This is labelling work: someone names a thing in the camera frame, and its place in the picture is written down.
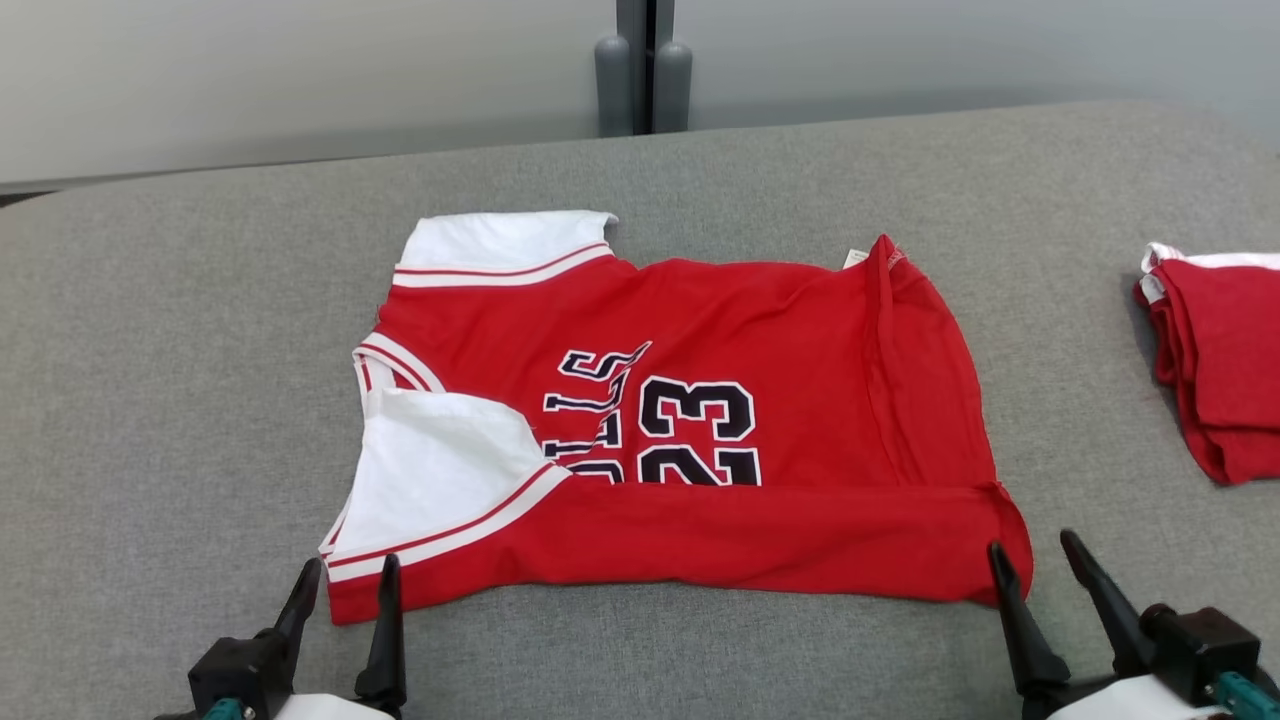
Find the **red basketball jersey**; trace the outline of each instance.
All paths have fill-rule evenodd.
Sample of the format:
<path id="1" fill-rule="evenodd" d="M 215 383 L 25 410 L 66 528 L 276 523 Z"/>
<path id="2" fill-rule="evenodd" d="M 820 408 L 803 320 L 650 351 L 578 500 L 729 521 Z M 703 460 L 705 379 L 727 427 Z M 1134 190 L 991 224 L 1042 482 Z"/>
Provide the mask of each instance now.
<path id="1" fill-rule="evenodd" d="M 612 219 L 419 224 L 356 350 L 370 420 L 321 548 L 334 621 L 374 616 L 387 552 L 407 607 L 652 580 L 992 602 L 991 541 L 1030 578 L 968 348 L 888 237 L 840 272 L 637 269 L 604 241 Z M 387 502 L 406 495 L 422 497 Z"/>

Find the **clothing tag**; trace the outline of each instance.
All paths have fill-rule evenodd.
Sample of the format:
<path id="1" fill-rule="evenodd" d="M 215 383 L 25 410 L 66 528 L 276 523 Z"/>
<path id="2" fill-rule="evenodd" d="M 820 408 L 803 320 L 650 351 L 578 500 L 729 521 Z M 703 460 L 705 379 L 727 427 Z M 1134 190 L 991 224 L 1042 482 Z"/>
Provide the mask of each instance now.
<path id="1" fill-rule="evenodd" d="M 870 258 L 870 252 L 863 252 L 861 250 L 850 250 L 849 255 L 845 256 L 845 268 L 852 268 L 854 265 L 861 263 L 863 260 Z"/>

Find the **folded clothing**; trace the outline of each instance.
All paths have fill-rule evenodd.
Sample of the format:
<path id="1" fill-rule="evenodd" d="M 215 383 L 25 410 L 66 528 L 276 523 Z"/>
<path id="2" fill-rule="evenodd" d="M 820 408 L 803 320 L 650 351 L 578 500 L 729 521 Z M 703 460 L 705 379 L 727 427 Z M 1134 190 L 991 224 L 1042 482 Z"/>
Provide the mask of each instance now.
<path id="1" fill-rule="evenodd" d="M 1280 254 L 1151 243 L 1134 287 L 1187 447 L 1221 484 L 1280 477 Z"/>

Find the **striped trim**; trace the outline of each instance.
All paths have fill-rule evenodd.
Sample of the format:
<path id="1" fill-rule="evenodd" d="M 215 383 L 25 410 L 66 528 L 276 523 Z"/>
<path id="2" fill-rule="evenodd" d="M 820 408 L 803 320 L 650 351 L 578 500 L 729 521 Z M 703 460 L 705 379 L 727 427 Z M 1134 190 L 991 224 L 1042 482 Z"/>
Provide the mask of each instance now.
<path id="1" fill-rule="evenodd" d="M 329 582 L 338 583 L 365 575 L 376 575 L 381 573 L 383 559 L 393 552 L 399 556 L 401 565 L 404 566 L 489 537 L 520 519 L 571 474 L 564 468 L 548 462 L 516 488 L 516 492 L 475 520 L 442 533 L 381 550 L 335 552 L 325 559 L 329 566 Z"/>
<path id="2" fill-rule="evenodd" d="M 488 270 L 480 268 L 407 268 L 396 265 L 392 284 L 398 287 L 475 287 L 522 286 L 554 278 L 596 258 L 612 258 L 607 242 L 596 242 L 562 255 L 556 260 L 517 270 Z"/>
<path id="3" fill-rule="evenodd" d="M 413 386 L 413 389 L 444 392 L 444 383 L 440 382 L 440 378 L 435 377 L 435 373 L 425 363 L 419 360 L 403 345 L 381 333 L 370 333 L 365 338 L 365 342 L 360 343 L 360 347 L 355 350 L 355 354 L 357 356 L 367 355 L 381 360 L 392 370 L 408 380 Z"/>

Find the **red stripe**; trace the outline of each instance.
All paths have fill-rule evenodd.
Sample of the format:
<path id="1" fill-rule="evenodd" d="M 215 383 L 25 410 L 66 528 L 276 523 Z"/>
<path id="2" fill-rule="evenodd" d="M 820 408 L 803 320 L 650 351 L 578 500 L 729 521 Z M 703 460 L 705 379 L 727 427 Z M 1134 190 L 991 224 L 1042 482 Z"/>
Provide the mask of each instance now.
<path id="1" fill-rule="evenodd" d="M 413 372 L 413 368 L 410 368 L 408 365 L 406 365 L 399 357 L 392 355 L 390 352 L 387 352 L 387 350 L 384 350 L 381 347 L 378 347 L 376 345 L 369 345 L 367 342 L 360 343 L 360 347 L 357 347 L 356 350 L 360 350 L 361 347 L 365 348 L 365 350 L 371 350 L 374 352 L 378 352 L 378 354 L 385 356 L 385 359 L 389 363 L 394 364 L 404 374 L 413 375 L 413 379 L 417 380 L 417 389 L 430 389 L 431 386 L 426 384 L 426 380 L 424 380 L 421 378 L 421 375 L 419 375 L 417 373 Z"/>
<path id="2" fill-rule="evenodd" d="M 572 258 L 575 255 L 581 255 L 582 252 L 586 252 L 588 250 L 593 250 L 593 249 L 596 249 L 596 247 L 608 247 L 608 246 L 609 246 L 608 242 L 596 242 L 596 243 L 593 243 L 593 245 L 588 245 L 586 247 L 579 247 L 573 252 L 570 252 L 568 255 L 563 255 L 561 258 L 557 258 L 557 259 L 554 259 L 550 263 L 547 263 L 544 265 L 538 265 L 536 268 L 527 268 L 527 269 L 524 269 L 524 270 L 513 270 L 513 272 L 509 272 L 509 273 L 490 273 L 490 272 L 485 272 L 485 270 L 412 270 L 412 269 L 403 269 L 402 270 L 402 269 L 397 268 L 396 269 L 396 274 L 398 274 L 398 275 L 485 275 L 485 277 L 494 277 L 494 278 L 509 278 L 509 277 L 515 277 L 515 275 L 524 275 L 524 274 L 527 274 L 527 273 L 536 273 L 538 270 L 545 270 L 547 268 L 550 268 L 556 263 L 561 263 L 561 261 L 568 260 L 570 258 Z"/>
<path id="3" fill-rule="evenodd" d="M 467 528 L 474 528 L 475 525 L 479 525 L 480 523 L 484 523 L 489 518 L 493 518 L 494 515 L 497 515 L 499 511 L 502 511 L 503 507 L 511 505 L 517 497 L 520 497 L 521 495 L 524 495 L 524 492 L 526 489 L 529 489 L 529 486 L 534 484 L 534 482 L 538 478 L 540 478 L 544 474 L 547 474 L 547 470 L 550 470 L 552 468 L 553 468 L 553 465 L 550 462 L 543 465 L 541 469 L 539 469 L 527 480 L 525 480 L 525 484 L 520 486 L 520 488 L 517 488 L 516 492 L 511 493 L 511 496 L 508 496 L 507 500 L 503 500 L 500 503 L 498 503 L 497 507 L 494 507 L 493 510 L 485 512 L 480 518 L 476 518 L 475 520 L 471 520 L 470 523 L 467 523 L 465 525 L 458 525 L 457 528 L 452 528 L 452 529 L 444 530 L 443 533 L 436 533 L 434 536 L 429 536 L 429 537 L 425 537 L 422 539 L 410 541 L 410 542 L 406 542 L 406 543 L 402 543 L 402 544 L 397 544 L 394 547 L 388 547 L 387 550 L 379 550 L 379 551 L 374 551 L 374 552 L 366 552 L 365 555 L 357 555 L 355 557 L 343 557 L 342 560 L 334 560 L 333 562 L 329 564 L 329 566 L 330 568 L 337 568 L 339 565 L 349 565 L 352 562 L 360 562 L 361 560 L 369 560 L 369 559 L 372 559 L 372 557 L 381 557 L 384 555 L 390 555 L 393 552 L 399 552 L 402 550 L 408 550 L 411 547 L 417 547 L 420 544 L 426 544 L 429 542 L 435 542 L 435 541 L 438 541 L 440 538 L 445 538 L 445 537 L 449 537 L 452 534 L 461 533 L 462 530 L 466 530 Z"/>

